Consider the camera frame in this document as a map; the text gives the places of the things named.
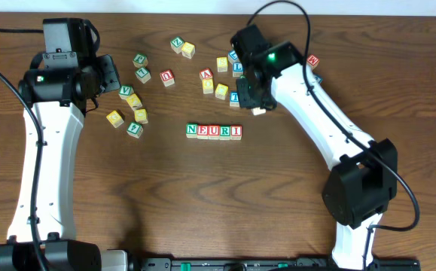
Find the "blue P block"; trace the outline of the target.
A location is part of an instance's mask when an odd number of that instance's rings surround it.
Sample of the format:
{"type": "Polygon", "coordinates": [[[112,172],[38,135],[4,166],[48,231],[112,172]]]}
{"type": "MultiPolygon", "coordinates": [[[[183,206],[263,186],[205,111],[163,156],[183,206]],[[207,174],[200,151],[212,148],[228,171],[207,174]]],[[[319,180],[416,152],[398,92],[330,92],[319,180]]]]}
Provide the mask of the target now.
{"type": "Polygon", "coordinates": [[[253,113],[254,116],[257,116],[257,115],[260,115],[260,114],[265,114],[266,112],[267,112],[267,110],[265,108],[257,107],[257,108],[253,108],[252,109],[252,113],[253,113]]]}

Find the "red I block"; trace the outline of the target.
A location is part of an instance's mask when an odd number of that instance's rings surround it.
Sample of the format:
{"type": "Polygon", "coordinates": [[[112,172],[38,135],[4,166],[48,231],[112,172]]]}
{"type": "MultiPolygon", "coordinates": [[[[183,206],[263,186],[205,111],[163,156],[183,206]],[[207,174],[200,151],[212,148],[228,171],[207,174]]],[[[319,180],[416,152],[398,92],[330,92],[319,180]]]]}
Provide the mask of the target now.
{"type": "Polygon", "coordinates": [[[233,125],[230,127],[230,139],[241,140],[242,139],[242,126],[233,125]]]}

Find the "green R block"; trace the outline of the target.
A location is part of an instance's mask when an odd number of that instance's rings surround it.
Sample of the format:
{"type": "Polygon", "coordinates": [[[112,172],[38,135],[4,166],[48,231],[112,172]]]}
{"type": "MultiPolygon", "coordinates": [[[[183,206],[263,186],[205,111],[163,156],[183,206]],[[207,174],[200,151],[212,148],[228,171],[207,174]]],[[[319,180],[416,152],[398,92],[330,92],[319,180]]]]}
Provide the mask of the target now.
{"type": "Polygon", "coordinates": [[[230,140],[230,126],[220,126],[220,140],[230,140]]]}

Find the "red E block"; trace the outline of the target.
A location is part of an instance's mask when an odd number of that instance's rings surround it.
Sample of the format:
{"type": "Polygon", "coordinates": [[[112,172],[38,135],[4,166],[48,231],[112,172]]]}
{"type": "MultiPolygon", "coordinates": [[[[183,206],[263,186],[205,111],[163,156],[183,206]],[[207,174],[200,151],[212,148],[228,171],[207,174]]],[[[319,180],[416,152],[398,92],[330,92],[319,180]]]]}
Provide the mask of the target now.
{"type": "Polygon", "coordinates": [[[197,138],[198,139],[209,138],[209,127],[207,125],[199,125],[197,127],[197,138]]]}

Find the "green N block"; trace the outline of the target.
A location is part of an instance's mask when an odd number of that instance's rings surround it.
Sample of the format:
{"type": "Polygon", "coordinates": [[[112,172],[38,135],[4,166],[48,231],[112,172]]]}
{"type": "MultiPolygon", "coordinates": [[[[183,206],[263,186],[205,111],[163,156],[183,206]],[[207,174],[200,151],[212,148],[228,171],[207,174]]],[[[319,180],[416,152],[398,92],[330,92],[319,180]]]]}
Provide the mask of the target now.
{"type": "Polygon", "coordinates": [[[196,138],[197,137],[198,125],[196,123],[187,123],[185,134],[187,138],[196,138]]]}

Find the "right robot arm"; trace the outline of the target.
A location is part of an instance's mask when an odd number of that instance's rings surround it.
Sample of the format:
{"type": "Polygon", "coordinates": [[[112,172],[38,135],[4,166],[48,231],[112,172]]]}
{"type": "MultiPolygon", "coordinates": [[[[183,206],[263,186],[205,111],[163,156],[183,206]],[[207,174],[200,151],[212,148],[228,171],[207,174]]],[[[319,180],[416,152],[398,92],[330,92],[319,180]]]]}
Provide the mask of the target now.
{"type": "Polygon", "coordinates": [[[273,46],[256,25],[230,40],[244,68],[236,82],[240,108],[271,111],[286,108],[319,149],[330,175],[322,191],[337,222],[331,258],[343,269],[371,266],[374,235],[397,193],[398,154],[388,140],[376,142],[358,128],[322,89],[303,57],[286,41],[273,46]]]}

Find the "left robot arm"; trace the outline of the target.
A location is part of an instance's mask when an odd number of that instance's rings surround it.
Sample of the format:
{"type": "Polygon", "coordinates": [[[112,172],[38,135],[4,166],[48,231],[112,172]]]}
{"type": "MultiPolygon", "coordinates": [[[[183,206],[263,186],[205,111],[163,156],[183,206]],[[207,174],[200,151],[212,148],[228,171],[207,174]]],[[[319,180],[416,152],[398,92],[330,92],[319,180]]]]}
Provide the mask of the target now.
{"type": "Polygon", "coordinates": [[[109,55],[98,55],[89,20],[46,19],[45,50],[13,88],[24,107],[26,150],[17,209],[0,245],[0,270],[125,270],[125,251],[76,238],[75,156],[87,103],[120,87],[109,55]]]}

